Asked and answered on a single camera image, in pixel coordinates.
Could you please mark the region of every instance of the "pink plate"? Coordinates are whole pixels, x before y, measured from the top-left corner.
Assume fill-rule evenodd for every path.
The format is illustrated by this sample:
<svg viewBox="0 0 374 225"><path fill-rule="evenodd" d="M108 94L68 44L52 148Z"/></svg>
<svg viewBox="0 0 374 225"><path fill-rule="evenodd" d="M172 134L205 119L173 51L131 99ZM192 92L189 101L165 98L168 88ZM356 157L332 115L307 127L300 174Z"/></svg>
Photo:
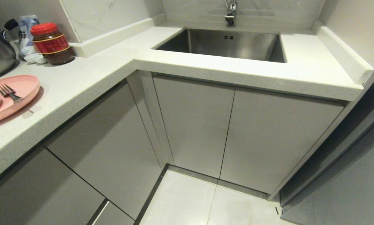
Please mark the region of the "pink plate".
<svg viewBox="0 0 374 225"><path fill-rule="evenodd" d="M0 86L6 84L16 91L16 95L24 98L24 100L13 104L13 100L10 97L4 98L0 94L0 120L9 117L14 114L25 105L27 105L34 97L36 97L38 90L40 89L40 82L35 76L31 75L19 75L15 77L8 77L0 80Z"/></svg>

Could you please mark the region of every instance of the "sauce jar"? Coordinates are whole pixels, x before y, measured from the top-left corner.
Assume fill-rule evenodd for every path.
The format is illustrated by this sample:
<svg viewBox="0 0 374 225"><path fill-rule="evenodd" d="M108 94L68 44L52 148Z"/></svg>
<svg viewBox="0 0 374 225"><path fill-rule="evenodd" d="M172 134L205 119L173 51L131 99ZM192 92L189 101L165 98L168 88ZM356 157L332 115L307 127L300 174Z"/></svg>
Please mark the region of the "sauce jar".
<svg viewBox="0 0 374 225"><path fill-rule="evenodd" d="M62 65L75 59L73 50L55 23L43 23L31 28L33 43L52 65Z"/></svg>

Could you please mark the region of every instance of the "fork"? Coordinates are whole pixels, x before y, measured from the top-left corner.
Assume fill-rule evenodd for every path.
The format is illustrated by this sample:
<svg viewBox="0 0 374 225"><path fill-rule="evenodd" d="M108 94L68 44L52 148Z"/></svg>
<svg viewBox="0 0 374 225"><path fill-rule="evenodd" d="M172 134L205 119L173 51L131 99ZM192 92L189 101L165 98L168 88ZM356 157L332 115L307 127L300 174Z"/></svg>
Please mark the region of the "fork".
<svg viewBox="0 0 374 225"><path fill-rule="evenodd" d="M21 98L21 97L17 96L14 93L15 93L15 91L12 88L10 88L8 85L6 85L6 84L1 85L1 87L0 87L0 94L3 97L6 97L6 96L9 95L12 98L14 104L16 104L16 103L24 100L24 98Z"/></svg>

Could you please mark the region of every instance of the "chrome faucet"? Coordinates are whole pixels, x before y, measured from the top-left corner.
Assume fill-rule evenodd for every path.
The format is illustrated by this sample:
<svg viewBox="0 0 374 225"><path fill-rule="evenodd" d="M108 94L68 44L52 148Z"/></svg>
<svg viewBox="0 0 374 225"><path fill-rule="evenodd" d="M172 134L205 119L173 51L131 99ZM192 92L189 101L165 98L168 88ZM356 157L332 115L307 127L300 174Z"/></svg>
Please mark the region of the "chrome faucet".
<svg viewBox="0 0 374 225"><path fill-rule="evenodd" d="M237 1L231 0L230 3L227 2L227 0L224 0L227 7L227 14L225 16L225 19L227 21L228 27L235 27L236 26L236 16L237 16Z"/></svg>

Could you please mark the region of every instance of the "floor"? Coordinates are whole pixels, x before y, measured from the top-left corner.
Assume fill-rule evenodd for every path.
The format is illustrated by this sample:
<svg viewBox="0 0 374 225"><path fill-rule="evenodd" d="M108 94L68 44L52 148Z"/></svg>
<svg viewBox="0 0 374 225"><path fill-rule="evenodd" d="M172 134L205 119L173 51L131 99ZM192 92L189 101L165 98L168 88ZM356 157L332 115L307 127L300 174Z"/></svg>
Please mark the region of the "floor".
<svg viewBox="0 0 374 225"><path fill-rule="evenodd" d="M280 205L168 170L140 225L293 225Z"/></svg>

